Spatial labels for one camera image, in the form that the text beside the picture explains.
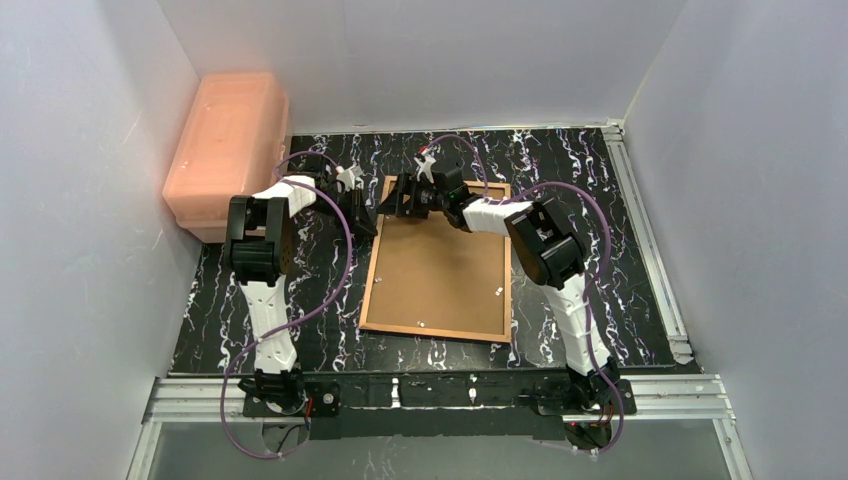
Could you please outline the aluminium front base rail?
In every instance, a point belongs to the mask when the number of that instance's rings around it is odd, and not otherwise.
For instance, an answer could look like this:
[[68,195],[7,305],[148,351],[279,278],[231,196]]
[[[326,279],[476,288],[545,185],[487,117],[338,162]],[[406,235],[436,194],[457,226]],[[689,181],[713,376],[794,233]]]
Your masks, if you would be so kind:
[[736,416],[717,374],[659,375],[624,372],[611,385],[597,378],[579,381],[564,369],[307,372],[300,378],[305,397],[292,414],[275,413],[253,379],[173,377],[158,379],[142,422],[286,423],[309,418],[322,438],[395,434],[437,436],[448,427],[412,420],[414,411],[432,416],[463,413],[475,420],[461,435],[533,434],[555,437],[554,422],[569,429],[603,421],[613,405],[625,421],[709,420],[718,436],[730,476],[752,474],[735,428]]

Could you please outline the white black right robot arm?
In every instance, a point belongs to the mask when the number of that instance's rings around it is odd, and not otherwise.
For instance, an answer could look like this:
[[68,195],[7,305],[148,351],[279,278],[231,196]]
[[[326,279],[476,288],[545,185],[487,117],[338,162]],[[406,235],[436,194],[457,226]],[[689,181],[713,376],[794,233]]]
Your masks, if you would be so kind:
[[610,383],[614,361],[598,332],[587,293],[598,279],[586,273],[588,250],[556,198],[528,198],[562,185],[544,182],[497,200],[472,192],[457,169],[404,174],[377,211],[422,219],[440,211],[456,229],[510,239],[525,275],[541,287],[548,300],[563,337],[567,367],[580,377],[600,377]]

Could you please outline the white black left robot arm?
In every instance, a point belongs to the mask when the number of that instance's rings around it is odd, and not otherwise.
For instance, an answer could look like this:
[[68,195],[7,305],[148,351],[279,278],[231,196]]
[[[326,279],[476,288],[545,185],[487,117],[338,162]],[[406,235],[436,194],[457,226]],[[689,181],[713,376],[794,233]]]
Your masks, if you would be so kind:
[[[347,247],[346,266],[337,287],[324,303],[301,318],[288,318],[286,277],[296,253],[294,218],[308,210],[337,217]],[[231,198],[224,244],[225,263],[246,298],[254,340],[254,370],[289,373],[297,352],[289,329],[324,310],[341,292],[351,273],[356,237],[377,235],[366,205],[360,166],[304,167],[252,195]]]

